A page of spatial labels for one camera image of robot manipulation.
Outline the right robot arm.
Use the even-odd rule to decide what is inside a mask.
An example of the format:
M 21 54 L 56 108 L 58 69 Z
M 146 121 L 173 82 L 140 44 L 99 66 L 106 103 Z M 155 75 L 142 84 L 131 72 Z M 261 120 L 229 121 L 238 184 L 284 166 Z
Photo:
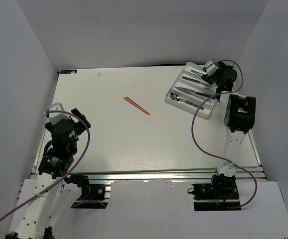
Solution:
M 216 172 L 220 177 L 232 181 L 236 176 L 236 163 L 243 140 L 255 124 L 256 98 L 232 92 L 237 79 L 237 72 L 232 66 L 226 65 L 222 61 L 217 63 L 208 61 L 203 66 L 203 71 L 205 72 L 205 75 L 202 76 L 203 81 L 217 87 L 215 99 L 219 101 L 221 96 L 228 97 L 224 116 L 224 126 L 226 127 L 224 157 L 229 162 L 218 166 Z

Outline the knife with pink handle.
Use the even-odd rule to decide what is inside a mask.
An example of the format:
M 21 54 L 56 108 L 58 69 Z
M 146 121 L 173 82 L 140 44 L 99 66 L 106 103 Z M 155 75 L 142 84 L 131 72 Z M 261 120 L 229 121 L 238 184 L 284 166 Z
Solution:
M 178 94 L 187 99 L 187 100 L 191 100 L 193 102 L 203 102 L 205 101 L 209 96 L 205 96 L 205 94 L 200 94 L 199 92 L 188 92 L 188 93 L 184 93 L 184 92 L 178 92 Z

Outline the fork with dark handle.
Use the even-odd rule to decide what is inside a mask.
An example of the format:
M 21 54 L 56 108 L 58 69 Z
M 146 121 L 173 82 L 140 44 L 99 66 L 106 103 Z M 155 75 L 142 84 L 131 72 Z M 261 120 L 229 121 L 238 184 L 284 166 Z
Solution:
M 191 81 L 191 82 L 200 84 L 200 85 L 204 85 L 206 87 L 210 87 L 211 86 L 210 84 L 207 84 L 206 82 L 195 80 L 195 79 L 192 79 L 192 78 L 189 78 L 189 77 L 182 76 L 181 78 L 184 79 L 184 80 L 187 80 L 187 81 Z

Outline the knife with dark handle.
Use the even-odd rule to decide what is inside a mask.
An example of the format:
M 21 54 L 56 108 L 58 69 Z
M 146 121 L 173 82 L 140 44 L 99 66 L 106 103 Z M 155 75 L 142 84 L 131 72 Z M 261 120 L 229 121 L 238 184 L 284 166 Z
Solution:
M 197 91 L 194 91 L 194 90 L 191 90 L 191 89 L 188 89 L 188 88 L 184 88 L 184 87 L 175 87 L 177 90 L 185 93 L 185 94 L 188 94 L 188 95 L 191 95 L 191 96 L 195 96 L 195 97 L 201 97 L 201 98 L 208 98 L 208 97 L 211 97 L 211 95 L 208 95 L 208 94 L 205 94 L 205 93 L 201 93 L 201 92 L 197 92 Z

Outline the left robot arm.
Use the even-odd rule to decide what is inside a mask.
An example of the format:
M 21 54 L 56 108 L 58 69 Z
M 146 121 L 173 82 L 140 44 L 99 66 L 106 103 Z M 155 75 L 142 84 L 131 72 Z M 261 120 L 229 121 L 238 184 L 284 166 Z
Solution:
M 89 133 L 91 124 L 77 108 L 64 111 L 56 103 L 45 113 L 45 128 L 51 134 L 37 171 L 33 198 L 26 202 L 27 209 L 16 229 L 7 239 L 53 239 L 55 228 L 73 202 L 86 198 L 90 193 L 87 177 L 71 171 L 79 160 L 77 142 L 83 133 Z

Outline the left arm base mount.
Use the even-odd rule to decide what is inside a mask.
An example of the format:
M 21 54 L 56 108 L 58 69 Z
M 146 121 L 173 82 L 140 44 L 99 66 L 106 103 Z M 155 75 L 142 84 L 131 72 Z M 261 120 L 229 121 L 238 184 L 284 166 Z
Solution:
M 65 185 L 75 185 L 79 198 L 72 204 L 71 209 L 105 209 L 108 205 L 108 186 L 92 184 L 88 176 L 73 174 L 64 179 Z

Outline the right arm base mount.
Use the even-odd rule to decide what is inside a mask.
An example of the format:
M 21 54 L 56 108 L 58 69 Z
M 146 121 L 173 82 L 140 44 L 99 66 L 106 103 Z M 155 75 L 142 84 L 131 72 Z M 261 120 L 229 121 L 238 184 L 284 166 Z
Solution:
M 193 196 L 196 212 L 240 211 L 241 203 L 236 183 L 229 187 L 211 183 L 192 184 L 187 193 Z

